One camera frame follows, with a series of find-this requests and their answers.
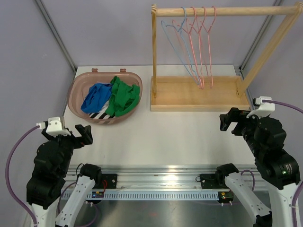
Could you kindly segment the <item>black white striped tank top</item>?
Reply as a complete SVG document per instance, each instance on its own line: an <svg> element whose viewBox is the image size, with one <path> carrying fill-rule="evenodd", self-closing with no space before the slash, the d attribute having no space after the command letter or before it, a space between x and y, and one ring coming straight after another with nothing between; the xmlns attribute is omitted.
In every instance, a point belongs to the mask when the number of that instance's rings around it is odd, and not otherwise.
<svg viewBox="0 0 303 227"><path fill-rule="evenodd" d="M101 108L101 110L97 113L90 113L89 114L89 117L91 119L112 119L112 118L115 118L115 115L111 116L109 114L106 113L106 110L108 109L109 107L109 101L107 101L103 107Z"/></svg>

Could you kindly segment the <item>blue tank top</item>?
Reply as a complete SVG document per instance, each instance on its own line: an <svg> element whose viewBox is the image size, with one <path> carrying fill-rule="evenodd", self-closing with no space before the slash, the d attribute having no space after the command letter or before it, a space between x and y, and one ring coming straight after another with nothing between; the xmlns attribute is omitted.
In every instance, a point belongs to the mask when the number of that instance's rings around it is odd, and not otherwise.
<svg viewBox="0 0 303 227"><path fill-rule="evenodd" d="M111 97L112 84L107 83L96 83L89 88L89 92L86 95L81 110L86 113L97 113L99 112L104 104Z"/></svg>

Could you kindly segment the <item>green tank top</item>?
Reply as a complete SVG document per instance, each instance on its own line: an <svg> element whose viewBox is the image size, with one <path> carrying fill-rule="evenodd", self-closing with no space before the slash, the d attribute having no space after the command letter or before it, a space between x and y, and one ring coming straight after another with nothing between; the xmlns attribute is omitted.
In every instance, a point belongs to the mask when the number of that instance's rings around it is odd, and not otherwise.
<svg viewBox="0 0 303 227"><path fill-rule="evenodd" d="M118 76L111 80L111 96L105 113L110 116L120 117L133 110L140 101L140 87L131 86L123 82Z"/></svg>

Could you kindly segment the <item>pink wire hanger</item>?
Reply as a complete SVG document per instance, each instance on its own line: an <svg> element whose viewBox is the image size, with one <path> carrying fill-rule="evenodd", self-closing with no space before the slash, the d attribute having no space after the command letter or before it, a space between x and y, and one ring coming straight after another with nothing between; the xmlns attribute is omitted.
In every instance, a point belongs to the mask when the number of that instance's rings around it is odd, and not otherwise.
<svg viewBox="0 0 303 227"><path fill-rule="evenodd" d="M191 30L187 27L187 12L184 7L182 7L184 12L183 21L180 25L176 23L175 20L172 20L172 24L175 26L175 35L181 47L184 59L186 60L187 66L184 65L194 82L197 84L199 89L204 88L204 79L200 77L197 71L196 56L192 45L191 40Z"/></svg>
<svg viewBox="0 0 303 227"><path fill-rule="evenodd" d="M214 86L214 79L213 79L213 72L212 72L212 51L211 51L210 33L211 33L212 27L213 27L213 25L216 21L216 16L217 16L216 6L212 6L212 8L214 10L214 18L213 18L213 21L212 21L211 25L209 26L209 28L206 28L205 25L204 25L204 22L205 22L206 16L207 16L207 11L206 11L205 7L203 7L203 9L204 9L204 19L201 22L202 28L207 33L207 40L208 40L209 68L206 68L206 73L207 73L208 78L209 78L210 88L213 88L213 86Z"/></svg>
<svg viewBox="0 0 303 227"><path fill-rule="evenodd" d="M189 44L191 48L191 54L192 54L192 60L194 64L193 76L194 80L197 81L197 84L200 88L204 88L205 82L204 82L204 76L203 76L203 42L201 37L201 29L204 25L204 19L203 21L199 21L196 8L191 7L191 9L194 12L194 19L191 21L190 19L186 18L186 33L188 35ZM193 43L193 35L197 34L197 40L198 40L198 54L196 54L194 43Z"/></svg>

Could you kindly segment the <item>blue wire hanger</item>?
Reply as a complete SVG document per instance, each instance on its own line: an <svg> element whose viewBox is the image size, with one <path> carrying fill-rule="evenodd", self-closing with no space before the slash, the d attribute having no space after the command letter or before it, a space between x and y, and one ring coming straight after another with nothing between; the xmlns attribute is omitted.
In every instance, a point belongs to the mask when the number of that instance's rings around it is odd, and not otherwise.
<svg viewBox="0 0 303 227"><path fill-rule="evenodd" d="M164 32L164 34L165 34L165 36L166 36L166 38L167 38L167 40L168 40L170 46L172 47L174 53L177 55L177 57L178 57L178 59L180 60L180 62L182 63L182 65L185 64L185 66L187 66L187 63L186 63L186 60L184 59L184 55L183 55L183 53L182 53L181 47L180 47L179 42L178 42L178 40L177 40L177 37L176 37L176 35L175 35L175 29L174 29L174 27L175 27L175 26L172 24L172 22L171 22L170 24L167 24L164 20L161 21L161 28L162 28L162 30L163 30L163 32ZM170 35L169 35L169 31L170 31L170 30L173 31L173 34L174 34L175 37L176 37L178 46L176 46L176 45L173 43L172 39L170 38Z"/></svg>

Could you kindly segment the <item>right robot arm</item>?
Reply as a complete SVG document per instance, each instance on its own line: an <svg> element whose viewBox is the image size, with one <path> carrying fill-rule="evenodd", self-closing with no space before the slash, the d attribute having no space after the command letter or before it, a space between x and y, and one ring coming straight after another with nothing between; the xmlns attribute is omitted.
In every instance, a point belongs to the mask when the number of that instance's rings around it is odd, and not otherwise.
<svg viewBox="0 0 303 227"><path fill-rule="evenodd" d="M263 205L245 186L232 163L217 167L215 183L228 187L236 195L255 227L300 227L298 194L303 185L297 161L284 150L286 132L281 122L235 107L219 118L221 131L226 131L232 122L236 123L232 134L243 137L251 150L257 170L266 182L271 207Z"/></svg>

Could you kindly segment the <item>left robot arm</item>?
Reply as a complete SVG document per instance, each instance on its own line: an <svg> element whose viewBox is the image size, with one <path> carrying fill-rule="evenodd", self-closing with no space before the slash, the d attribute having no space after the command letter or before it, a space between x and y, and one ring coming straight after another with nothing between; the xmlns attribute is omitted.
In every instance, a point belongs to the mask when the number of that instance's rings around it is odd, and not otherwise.
<svg viewBox="0 0 303 227"><path fill-rule="evenodd" d="M47 129L42 130L48 141L38 148L32 177L27 183L27 202L35 215L33 224L37 227L74 226L88 193L102 184L101 168L84 164L71 196L62 211L57 212L74 150L93 143L91 126L78 124L75 129L80 133L79 137L67 128L54 136L47 133Z"/></svg>

